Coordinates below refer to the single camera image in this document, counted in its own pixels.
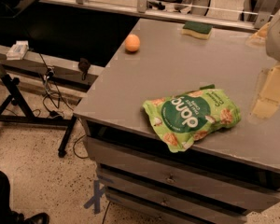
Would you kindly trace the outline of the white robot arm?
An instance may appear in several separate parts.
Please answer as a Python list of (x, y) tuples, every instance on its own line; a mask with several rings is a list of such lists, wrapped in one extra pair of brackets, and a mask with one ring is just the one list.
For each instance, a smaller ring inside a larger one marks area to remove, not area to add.
[(270, 118), (280, 107), (280, 8), (270, 22), (250, 36), (246, 44), (250, 47), (264, 47), (276, 64), (260, 73), (257, 96), (251, 115), (258, 119)]

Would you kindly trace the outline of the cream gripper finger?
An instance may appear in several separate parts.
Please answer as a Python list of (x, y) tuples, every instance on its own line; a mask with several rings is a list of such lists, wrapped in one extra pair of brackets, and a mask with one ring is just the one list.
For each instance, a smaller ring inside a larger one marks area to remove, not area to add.
[(247, 39), (247, 43), (252, 46), (264, 46), (268, 34), (269, 23), (265, 23), (252, 36)]
[(280, 107), (280, 63), (272, 67), (261, 81), (251, 113), (258, 119), (268, 119)]

